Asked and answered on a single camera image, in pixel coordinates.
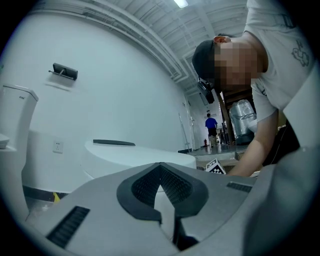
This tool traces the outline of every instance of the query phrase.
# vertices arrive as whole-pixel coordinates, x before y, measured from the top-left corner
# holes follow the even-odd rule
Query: toilet tank
[[[4,84],[0,91],[0,134],[9,138],[7,148],[26,152],[30,122],[38,97],[33,90]]]

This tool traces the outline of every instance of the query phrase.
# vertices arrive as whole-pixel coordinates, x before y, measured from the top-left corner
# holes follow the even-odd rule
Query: vent grille
[[[235,182],[229,182],[226,185],[228,188],[234,189],[234,190],[240,190],[249,193],[252,189],[252,186],[243,185]]]
[[[88,215],[89,211],[89,209],[84,207],[74,207],[47,236],[47,238],[57,246],[65,248]]]

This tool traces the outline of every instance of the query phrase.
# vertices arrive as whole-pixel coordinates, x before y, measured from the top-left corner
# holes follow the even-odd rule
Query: white t-shirt
[[[298,27],[290,27],[285,10],[272,0],[248,0],[244,31],[263,44],[268,69],[254,81],[252,96],[257,121],[283,110],[307,79],[315,62],[307,40]]]

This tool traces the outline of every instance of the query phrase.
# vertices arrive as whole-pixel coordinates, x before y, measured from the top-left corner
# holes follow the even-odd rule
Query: person
[[[274,144],[278,110],[283,111],[295,96],[315,63],[307,40],[279,3],[248,0],[247,8],[240,37],[203,41],[192,57],[198,76],[217,92],[252,87],[257,132],[229,172],[235,176],[250,176],[260,169]],[[287,146],[282,152],[298,147]]]
[[[206,116],[207,116],[207,120],[205,120],[205,127],[208,128],[211,147],[213,147],[217,142],[216,128],[218,123],[216,119],[211,117],[210,113],[206,114]]]

